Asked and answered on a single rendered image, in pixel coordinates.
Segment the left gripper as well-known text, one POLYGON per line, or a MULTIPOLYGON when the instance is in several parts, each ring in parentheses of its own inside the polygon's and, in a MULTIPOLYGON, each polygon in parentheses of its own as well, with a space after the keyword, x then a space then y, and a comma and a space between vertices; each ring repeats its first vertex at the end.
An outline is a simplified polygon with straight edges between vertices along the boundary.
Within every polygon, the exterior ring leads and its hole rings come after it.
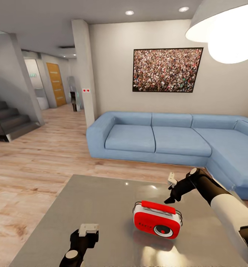
POLYGON ((70 235, 70 241, 71 241, 70 247, 80 242, 84 244, 85 252, 87 248, 94 248, 96 242, 98 242, 99 239, 99 230, 96 232, 96 234, 87 233, 85 237, 80 237, 78 231, 79 229, 77 229, 70 235))

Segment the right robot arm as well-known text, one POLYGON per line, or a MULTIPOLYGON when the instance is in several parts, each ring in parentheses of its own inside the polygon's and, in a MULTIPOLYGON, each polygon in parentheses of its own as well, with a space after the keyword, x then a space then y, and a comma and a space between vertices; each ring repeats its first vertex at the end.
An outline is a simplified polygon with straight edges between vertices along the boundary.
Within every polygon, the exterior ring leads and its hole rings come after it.
POLYGON ((200 168, 194 168, 181 181, 174 180, 174 175, 170 172, 167 184, 170 185, 168 189, 171 194, 164 203, 179 202, 182 195, 197 189, 213 209, 239 255, 248 264, 248 207, 200 168))

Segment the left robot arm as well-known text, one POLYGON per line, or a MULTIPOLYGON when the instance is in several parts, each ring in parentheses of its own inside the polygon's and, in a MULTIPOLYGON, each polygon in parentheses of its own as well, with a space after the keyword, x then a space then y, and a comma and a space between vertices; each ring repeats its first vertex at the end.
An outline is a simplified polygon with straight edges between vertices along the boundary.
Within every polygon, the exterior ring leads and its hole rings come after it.
POLYGON ((99 239, 99 224, 81 224, 79 229, 70 235, 70 250, 65 254, 59 267, 84 267, 83 257, 87 248, 94 248, 99 239), (97 231, 96 234, 87 231, 97 231))

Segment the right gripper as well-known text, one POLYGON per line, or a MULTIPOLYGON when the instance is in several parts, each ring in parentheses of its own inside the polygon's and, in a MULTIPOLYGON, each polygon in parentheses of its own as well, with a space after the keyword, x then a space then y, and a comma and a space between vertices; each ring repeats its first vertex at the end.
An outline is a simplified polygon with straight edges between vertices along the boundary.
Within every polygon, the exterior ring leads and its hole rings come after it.
POLYGON ((170 197, 166 201, 164 201, 165 204, 175 203, 175 200, 177 200, 179 202, 179 201, 181 201, 182 195, 191 191, 191 190, 190 191, 187 190, 183 186, 182 180, 177 181, 177 184, 174 186, 174 188, 172 188, 172 184, 171 184, 168 189, 171 190, 171 194, 170 194, 170 197))

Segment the radio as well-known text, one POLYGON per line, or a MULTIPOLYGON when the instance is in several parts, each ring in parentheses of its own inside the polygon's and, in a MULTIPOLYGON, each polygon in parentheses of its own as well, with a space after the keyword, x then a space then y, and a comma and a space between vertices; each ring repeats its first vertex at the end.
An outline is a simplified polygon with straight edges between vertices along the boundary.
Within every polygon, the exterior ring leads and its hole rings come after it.
POLYGON ((160 237, 175 239, 182 226, 175 208, 155 202, 142 201, 133 208, 134 224, 141 230, 160 237))

